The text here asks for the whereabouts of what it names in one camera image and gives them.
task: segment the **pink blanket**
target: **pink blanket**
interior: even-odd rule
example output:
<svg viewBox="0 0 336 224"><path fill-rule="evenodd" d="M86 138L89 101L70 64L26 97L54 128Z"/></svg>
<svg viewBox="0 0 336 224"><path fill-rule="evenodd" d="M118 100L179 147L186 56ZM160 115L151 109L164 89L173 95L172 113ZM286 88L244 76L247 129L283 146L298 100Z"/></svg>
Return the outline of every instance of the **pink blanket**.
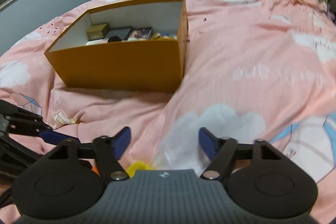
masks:
<svg viewBox="0 0 336 224"><path fill-rule="evenodd" d="M51 20L0 58L0 98L42 114L60 132L90 142L124 126L132 143L123 167L194 168L207 158L197 134L207 127L240 142L265 138L318 183L311 214L336 216L336 27L317 0L187 0L185 77L175 94L71 89L43 52L93 0ZM52 145L13 136L38 153ZM0 211L11 223L15 206Z"/></svg>

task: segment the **bed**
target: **bed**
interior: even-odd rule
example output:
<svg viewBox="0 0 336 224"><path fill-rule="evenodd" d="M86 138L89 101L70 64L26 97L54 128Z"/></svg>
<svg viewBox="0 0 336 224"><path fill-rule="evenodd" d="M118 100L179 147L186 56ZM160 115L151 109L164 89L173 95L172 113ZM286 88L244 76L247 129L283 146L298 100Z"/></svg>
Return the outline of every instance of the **bed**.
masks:
<svg viewBox="0 0 336 224"><path fill-rule="evenodd" d="M57 131L91 142L124 126L132 143L121 159L157 169L209 163L198 129L241 143L263 138L318 184L311 215L336 216L336 27L317 0L187 0L185 76L174 94L67 88L44 51L92 0L20 39L0 58L0 98L43 115ZM12 138L38 153L39 138ZM14 205L0 210L12 223Z"/></svg>

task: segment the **ribbed gray surface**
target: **ribbed gray surface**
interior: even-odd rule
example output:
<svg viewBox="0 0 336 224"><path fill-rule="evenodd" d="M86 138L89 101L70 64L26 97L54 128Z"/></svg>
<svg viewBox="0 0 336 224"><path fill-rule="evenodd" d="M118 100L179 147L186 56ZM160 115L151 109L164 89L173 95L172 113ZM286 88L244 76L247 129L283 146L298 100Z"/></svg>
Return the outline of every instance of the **ribbed gray surface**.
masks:
<svg viewBox="0 0 336 224"><path fill-rule="evenodd" d="M219 182L193 170L137 171L134 178L110 183L91 209L68 219L28 217L16 224L317 224L308 215L271 220L254 216L231 201Z"/></svg>

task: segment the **brown box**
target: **brown box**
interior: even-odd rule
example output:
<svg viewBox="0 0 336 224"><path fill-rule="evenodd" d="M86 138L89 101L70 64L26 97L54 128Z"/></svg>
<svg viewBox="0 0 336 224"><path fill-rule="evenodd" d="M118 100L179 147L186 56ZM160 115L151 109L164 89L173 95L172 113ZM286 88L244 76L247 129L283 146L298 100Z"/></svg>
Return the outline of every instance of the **brown box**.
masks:
<svg viewBox="0 0 336 224"><path fill-rule="evenodd" d="M93 25L86 30L89 41L103 39L109 32L110 28L108 24Z"/></svg>
<svg viewBox="0 0 336 224"><path fill-rule="evenodd" d="M86 30L151 26L170 40L109 42L85 46ZM188 18L185 0L129 0L88 10L46 50L68 87L175 92L184 75Z"/></svg>

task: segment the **silver bolt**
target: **silver bolt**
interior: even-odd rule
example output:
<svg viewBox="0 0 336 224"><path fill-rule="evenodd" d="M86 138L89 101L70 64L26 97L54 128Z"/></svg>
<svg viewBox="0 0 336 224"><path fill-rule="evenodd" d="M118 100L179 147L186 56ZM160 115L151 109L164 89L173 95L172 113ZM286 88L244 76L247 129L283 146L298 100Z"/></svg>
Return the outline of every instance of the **silver bolt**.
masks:
<svg viewBox="0 0 336 224"><path fill-rule="evenodd" d="M217 172L217 171L212 171L212 170L209 170L209 171L205 171L203 173L203 177L205 177L206 179L217 179L219 178L220 174Z"/></svg>
<svg viewBox="0 0 336 224"><path fill-rule="evenodd" d="M114 180L124 180L127 178L127 174L122 171L113 172L110 176Z"/></svg>

